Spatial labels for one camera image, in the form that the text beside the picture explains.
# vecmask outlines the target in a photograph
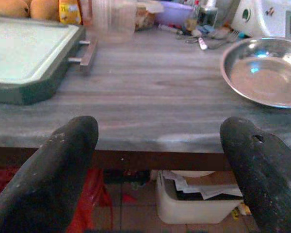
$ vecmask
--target mango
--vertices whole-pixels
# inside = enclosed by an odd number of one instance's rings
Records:
[[[32,0],[31,18],[59,21],[59,0]]]
[[[0,0],[0,15],[28,17],[29,7],[23,0]]]

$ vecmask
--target kitchen appliance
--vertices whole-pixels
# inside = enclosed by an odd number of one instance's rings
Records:
[[[241,0],[231,27],[247,36],[291,39],[291,0]]]

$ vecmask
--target plastic container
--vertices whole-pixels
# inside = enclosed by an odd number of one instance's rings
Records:
[[[158,1],[138,0],[135,30],[152,28],[155,21],[155,14],[163,11],[164,6]]]
[[[193,8],[191,6],[160,1],[164,6],[164,12],[156,14],[156,21],[160,24],[169,25],[184,25],[185,21],[190,16]]]
[[[157,212],[168,224],[216,224],[243,200],[178,200],[172,180],[160,171],[157,179]]]
[[[124,42],[135,31],[136,0],[93,0],[93,30],[100,41]]]

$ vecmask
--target floor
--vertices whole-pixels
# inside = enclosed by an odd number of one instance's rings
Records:
[[[253,233],[259,229],[252,216],[240,215],[234,220],[228,215],[221,223],[211,225],[163,223],[156,213],[155,182],[134,190],[130,183],[108,184],[113,200],[113,229],[139,230],[145,233]],[[110,229],[110,209],[96,207],[93,212],[97,230]]]

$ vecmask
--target metal handle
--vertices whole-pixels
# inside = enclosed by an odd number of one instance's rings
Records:
[[[69,57],[68,62],[79,64],[81,72],[83,72],[84,74],[88,74],[92,67],[94,57],[96,55],[98,39],[94,37],[92,41],[81,40],[79,43],[81,45],[88,45],[84,56],[82,58]]]

